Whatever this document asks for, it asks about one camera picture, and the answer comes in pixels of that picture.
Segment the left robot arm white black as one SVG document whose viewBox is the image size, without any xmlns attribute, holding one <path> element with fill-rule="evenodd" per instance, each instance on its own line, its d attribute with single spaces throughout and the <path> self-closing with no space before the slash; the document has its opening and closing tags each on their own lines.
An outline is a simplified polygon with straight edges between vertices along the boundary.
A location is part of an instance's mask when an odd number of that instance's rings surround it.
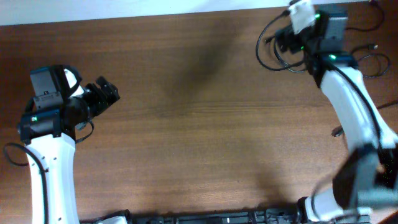
<svg viewBox="0 0 398 224">
<path fill-rule="evenodd" d="M 79 223 L 73 180 L 76 131 L 120 99 L 118 88 L 99 77 L 81 86 L 69 65 L 30 71 L 35 95 L 18 125 L 30 167 L 33 223 Z"/>
</svg>

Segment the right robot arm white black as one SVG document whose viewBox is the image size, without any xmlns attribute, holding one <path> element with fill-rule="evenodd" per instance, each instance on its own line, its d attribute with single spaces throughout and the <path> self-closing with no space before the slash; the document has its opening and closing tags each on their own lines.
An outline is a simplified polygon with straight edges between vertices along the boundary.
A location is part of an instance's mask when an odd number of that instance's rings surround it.
<svg viewBox="0 0 398 224">
<path fill-rule="evenodd" d="M 332 104 L 349 150 L 331 188 L 316 188 L 304 200 L 304 220 L 330 222 L 395 207 L 397 134 L 379 114 L 357 61 L 343 48 L 345 9 L 292 1 L 285 15 L 291 24 L 280 31 L 282 43 L 293 52 L 303 51 L 306 69 Z"/>
</svg>

